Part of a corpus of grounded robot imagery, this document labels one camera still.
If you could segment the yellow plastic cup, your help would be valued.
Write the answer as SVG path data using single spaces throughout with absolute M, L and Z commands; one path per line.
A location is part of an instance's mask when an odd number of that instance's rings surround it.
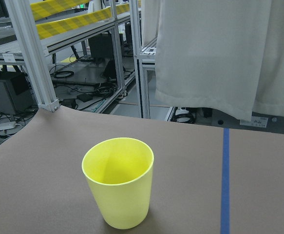
M 146 218 L 153 164 L 149 145 L 129 137 L 105 140 L 85 154 L 81 168 L 107 224 L 130 229 Z

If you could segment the grey electronics cabinet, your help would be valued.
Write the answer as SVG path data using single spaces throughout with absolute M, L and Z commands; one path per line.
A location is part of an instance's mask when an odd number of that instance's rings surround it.
M 34 104 L 23 73 L 0 71 L 0 112 L 16 114 Z

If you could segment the aluminium frame post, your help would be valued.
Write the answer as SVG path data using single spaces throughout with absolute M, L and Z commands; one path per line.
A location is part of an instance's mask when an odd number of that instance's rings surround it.
M 6 0 L 5 5 L 38 107 L 54 112 L 60 104 L 53 88 L 30 3 L 27 0 Z

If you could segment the white curtain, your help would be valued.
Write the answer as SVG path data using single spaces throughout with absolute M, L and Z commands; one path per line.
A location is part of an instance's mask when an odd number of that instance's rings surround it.
M 249 121 L 284 117 L 284 0 L 144 0 L 156 38 L 155 97 Z

